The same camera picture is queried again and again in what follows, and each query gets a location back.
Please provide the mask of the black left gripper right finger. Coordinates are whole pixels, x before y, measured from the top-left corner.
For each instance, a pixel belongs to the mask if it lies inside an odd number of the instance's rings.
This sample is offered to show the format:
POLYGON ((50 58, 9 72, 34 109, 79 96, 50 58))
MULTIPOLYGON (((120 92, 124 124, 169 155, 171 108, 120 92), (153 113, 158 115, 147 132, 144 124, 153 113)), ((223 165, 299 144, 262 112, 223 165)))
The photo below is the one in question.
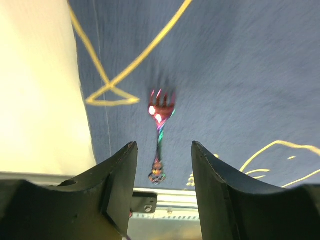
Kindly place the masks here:
POLYGON ((240 172, 192 143, 192 168, 205 240, 317 240, 320 187, 285 189, 240 172))

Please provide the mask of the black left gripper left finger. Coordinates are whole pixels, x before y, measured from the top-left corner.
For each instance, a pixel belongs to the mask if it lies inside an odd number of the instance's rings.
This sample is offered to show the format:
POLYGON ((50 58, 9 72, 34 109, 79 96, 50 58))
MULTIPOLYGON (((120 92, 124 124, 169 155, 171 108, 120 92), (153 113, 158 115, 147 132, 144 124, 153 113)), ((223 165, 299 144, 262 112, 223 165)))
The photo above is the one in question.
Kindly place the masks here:
POLYGON ((127 236, 138 159, 129 142, 57 186, 0 182, 3 240, 121 240, 127 236))

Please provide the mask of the purple fork with patterned handle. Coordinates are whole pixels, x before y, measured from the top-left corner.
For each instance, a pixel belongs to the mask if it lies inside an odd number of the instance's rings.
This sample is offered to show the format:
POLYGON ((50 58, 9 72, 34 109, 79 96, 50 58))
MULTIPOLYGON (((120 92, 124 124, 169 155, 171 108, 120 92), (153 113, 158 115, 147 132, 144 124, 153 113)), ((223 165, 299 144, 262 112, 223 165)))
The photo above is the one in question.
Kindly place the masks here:
POLYGON ((148 178, 155 185, 161 184, 166 179, 162 161, 162 141, 165 124, 176 111, 175 105, 176 96, 174 92, 169 94, 168 92, 162 93, 162 89, 159 91, 152 90, 149 98, 148 113, 156 124, 157 145, 155 158, 148 178))

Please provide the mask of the blue cloth placemat with fish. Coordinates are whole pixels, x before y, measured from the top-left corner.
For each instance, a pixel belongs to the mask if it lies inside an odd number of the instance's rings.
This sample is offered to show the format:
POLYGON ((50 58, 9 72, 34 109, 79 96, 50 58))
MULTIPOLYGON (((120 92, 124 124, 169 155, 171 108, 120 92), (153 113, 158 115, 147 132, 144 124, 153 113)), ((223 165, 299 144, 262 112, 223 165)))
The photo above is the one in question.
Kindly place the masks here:
POLYGON ((148 188, 151 92, 175 94, 162 161, 170 189, 193 189, 191 146, 260 181, 320 181, 317 0, 72 0, 79 75, 98 163, 138 144, 148 188))

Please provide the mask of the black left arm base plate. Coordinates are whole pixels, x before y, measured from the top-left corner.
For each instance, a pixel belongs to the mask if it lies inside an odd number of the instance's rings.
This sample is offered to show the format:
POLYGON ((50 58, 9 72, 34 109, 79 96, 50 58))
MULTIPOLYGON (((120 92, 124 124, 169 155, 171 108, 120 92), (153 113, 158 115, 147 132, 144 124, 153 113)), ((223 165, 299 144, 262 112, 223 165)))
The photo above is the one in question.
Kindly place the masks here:
POLYGON ((158 195, 155 192, 134 191, 131 200, 132 213, 154 213, 157 208, 158 195))

